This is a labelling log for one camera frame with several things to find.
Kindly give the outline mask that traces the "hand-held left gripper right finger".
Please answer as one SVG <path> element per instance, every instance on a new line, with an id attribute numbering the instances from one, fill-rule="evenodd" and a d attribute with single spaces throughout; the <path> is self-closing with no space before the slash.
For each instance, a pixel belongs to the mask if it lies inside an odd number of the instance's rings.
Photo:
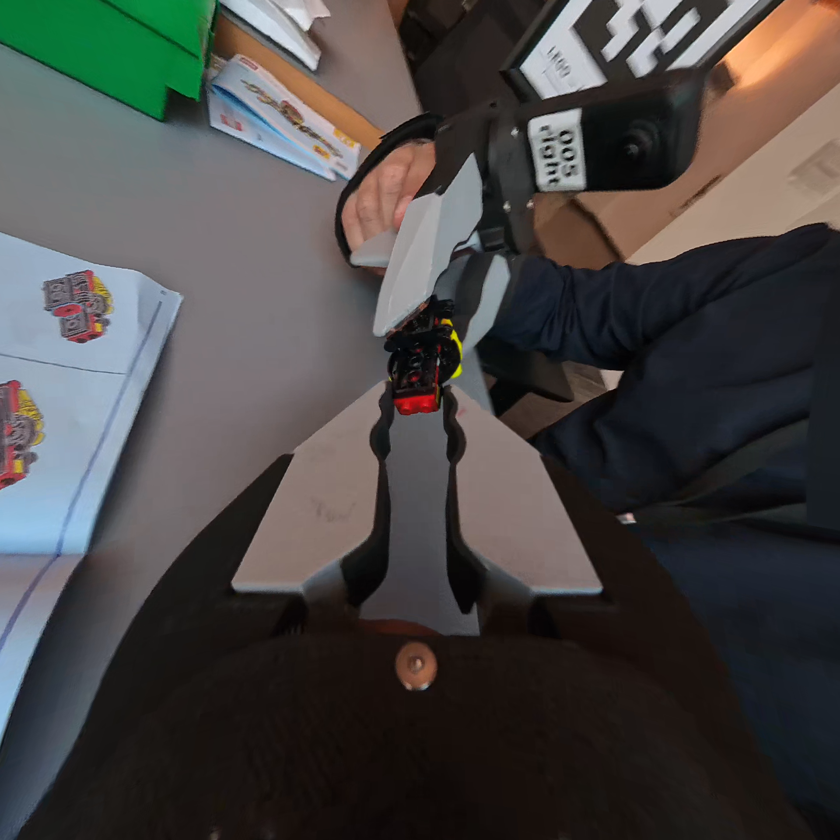
<path id="1" fill-rule="evenodd" d="M 447 577 L 458 609 L 490 615 L 603 584 L 543 459 L 460 388 L 446 389 Z"/>

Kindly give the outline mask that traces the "person's right forearm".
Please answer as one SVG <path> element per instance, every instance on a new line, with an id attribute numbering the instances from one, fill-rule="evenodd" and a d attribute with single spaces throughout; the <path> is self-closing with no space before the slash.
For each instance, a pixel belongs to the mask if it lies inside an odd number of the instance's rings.
<path id="1" fill-rule="evenodd" d="M 623 374 L 569 420 L 763 428 L 810 411 L 838 231 L 810 224 L 598 270 L 523 257 L 512 274 L 494 338 Z"/>

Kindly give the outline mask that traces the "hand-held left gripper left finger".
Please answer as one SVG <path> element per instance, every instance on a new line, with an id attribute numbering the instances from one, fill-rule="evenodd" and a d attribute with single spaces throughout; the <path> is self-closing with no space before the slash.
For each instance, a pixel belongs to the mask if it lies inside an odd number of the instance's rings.
<path id="1" fill-rule="evenodd" d="M 295 449 L 231 581 L 236 593 L 358 606 L 379 587 L 392 421 L 391 388 L 381 382 Z"/>

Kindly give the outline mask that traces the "person's dark clothing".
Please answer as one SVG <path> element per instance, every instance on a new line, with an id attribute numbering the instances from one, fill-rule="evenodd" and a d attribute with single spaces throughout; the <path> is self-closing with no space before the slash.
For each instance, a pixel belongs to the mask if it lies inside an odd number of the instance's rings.
<path id="1" fill-rule="evenodd" d="M 806 418 L 812 382 L 810 364 L 717 384 L 627 371 L 531 441 L 605 508 L 636 511 Z M 838 541 L 736 522 L 635 530 L 706 627 L 784 792 L 817 838 L 838 838 Z"/>

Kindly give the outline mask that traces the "tan cardboard box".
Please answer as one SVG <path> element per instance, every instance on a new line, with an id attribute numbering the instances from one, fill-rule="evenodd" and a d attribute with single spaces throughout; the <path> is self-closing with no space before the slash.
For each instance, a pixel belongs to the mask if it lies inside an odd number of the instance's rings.
<path id="1" fill-rule="evenodd" d="M 576 197 L 538 193 L 533 198 L 535 248 L 541 256 L 573 268 L 599 270 L 625 257 L 600 220 Z"/>

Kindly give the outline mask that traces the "open lego instruction booklet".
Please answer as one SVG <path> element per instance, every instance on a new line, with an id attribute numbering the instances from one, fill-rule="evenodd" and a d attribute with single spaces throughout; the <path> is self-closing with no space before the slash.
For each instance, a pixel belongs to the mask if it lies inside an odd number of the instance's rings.
<path id="1" fill-rule="evenodd" d="M 1 737 L 182 296 L 1 235 Z"/>

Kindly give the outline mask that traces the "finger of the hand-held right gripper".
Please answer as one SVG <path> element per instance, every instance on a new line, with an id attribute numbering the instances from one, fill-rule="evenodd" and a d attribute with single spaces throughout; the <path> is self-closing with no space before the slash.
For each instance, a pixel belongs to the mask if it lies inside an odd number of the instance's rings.
<path id="1" fill-rule="evenodd" d="M 510 283 L 506 257 L 471 254 L 458 257 L 434 287 L 438 300 L 451 301 L 451 320 L 463 350 L 473 350 L 492 328 Z"/>
<path id="2" fill-rule="evenodd" d="M 373 335 L 399 329 L 432 296 L 452 253 L 483 214 L 480 168 L 470 154 L 442 192 L 414 198 L 396 235 L 373 320 Z"/>

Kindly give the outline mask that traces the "person's right hand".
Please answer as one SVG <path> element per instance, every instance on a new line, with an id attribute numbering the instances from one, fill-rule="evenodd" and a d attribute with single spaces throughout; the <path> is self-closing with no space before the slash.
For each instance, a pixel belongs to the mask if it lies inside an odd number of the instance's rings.
<path id="1" fill-rule="evenodd" d="M 399 230 L 408 205 L 435 163 L 435 143 L 415 140 L 390 152 L 364 177 L 340 215 L 351 253 L 385 231 Z"/>

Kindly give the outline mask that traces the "green box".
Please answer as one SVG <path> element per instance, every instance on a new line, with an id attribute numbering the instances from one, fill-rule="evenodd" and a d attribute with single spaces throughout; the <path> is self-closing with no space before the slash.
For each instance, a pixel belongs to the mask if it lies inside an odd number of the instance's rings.
<path id="1" fill-rule="evenodd" d="M 1 42 L 163 120 L 170 94 L 200 101 L 217 1 L 2 1 Z"/>

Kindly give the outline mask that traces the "brown cardboard box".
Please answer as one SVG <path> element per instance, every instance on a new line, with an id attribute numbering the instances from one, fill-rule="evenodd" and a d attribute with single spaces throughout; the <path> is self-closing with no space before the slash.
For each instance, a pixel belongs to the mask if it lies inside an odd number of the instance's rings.
<path id="1" fill-rule="evenodd" d="M 225 59 L 246 56 L 365 149 L 379 145 L 381 129 L 223 12 L 217 15 L 213 48 L 215 55 Z"/>

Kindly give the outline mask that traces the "black red yellow lego model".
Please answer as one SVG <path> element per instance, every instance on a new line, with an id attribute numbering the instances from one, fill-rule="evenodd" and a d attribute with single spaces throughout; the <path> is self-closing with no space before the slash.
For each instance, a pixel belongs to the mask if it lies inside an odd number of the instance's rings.
<path id="1" fill-rule="evenodd" d="M 455 330 L 454 311 L 451 300 L 433 296 L 386 336 L 387 373 L 399 414 L 435 413 L 445 384 L 460 376 L 464 350 Z"/>

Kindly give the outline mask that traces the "white papers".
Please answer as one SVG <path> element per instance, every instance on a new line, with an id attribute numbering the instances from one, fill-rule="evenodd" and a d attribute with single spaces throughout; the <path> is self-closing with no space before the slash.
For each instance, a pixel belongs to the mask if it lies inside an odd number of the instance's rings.
<path id="1" fill-rule="evenodd" d="M 319 68 L 321 49 L 310 33 L 315 22 L 331 16 L 323 1 L 220 1 L 219 5 L 309 70 Z"/>

